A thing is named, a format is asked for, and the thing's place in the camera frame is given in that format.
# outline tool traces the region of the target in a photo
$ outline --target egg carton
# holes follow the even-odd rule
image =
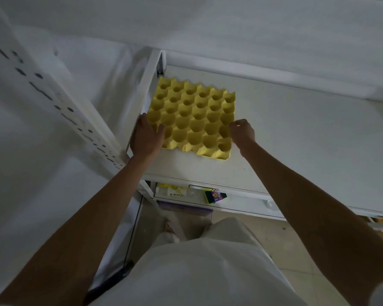
[[[155,130],[160,123],[166,126],[162,148],[226,160],[235,100],[235,92],[161,77],[147,117]]]

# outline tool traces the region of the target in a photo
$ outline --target person's left hand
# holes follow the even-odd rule
[[[160,150],[164,140],[164,124],[159,124],[156,132],[147,120],[145,113],[139,116],[131,139],[133,156],[153,158]]]

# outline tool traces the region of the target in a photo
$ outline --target person's right arm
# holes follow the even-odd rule
[[[383,282],[383,239],[338,200],[261,148],[245,119],[231,123],[230,133],[321,272],[351,305],[368,305]]]

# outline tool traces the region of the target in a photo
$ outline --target person's left arm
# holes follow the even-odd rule
[[[133,158],[35,253],[0,294],[0,304],[82,305],[138,182],[163,139],[164,126],[156,133],[146,114],[141,115],[131,142]]]

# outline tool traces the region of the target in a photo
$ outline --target lower shelf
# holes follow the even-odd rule
[[[204,199],[204,191],[191,189],[188,194],[182,197],[174,197],[167,194],[166,188],[156,188],[155,197],[159,201],[199,206],[214,210],[241,213],[259,217],[266,217],[277,220],[285,220],[280,211],[271,210],[266,206],[266,201],[252,197],[242,197],[227,193],[227,199],[214,204],[207,204]]]

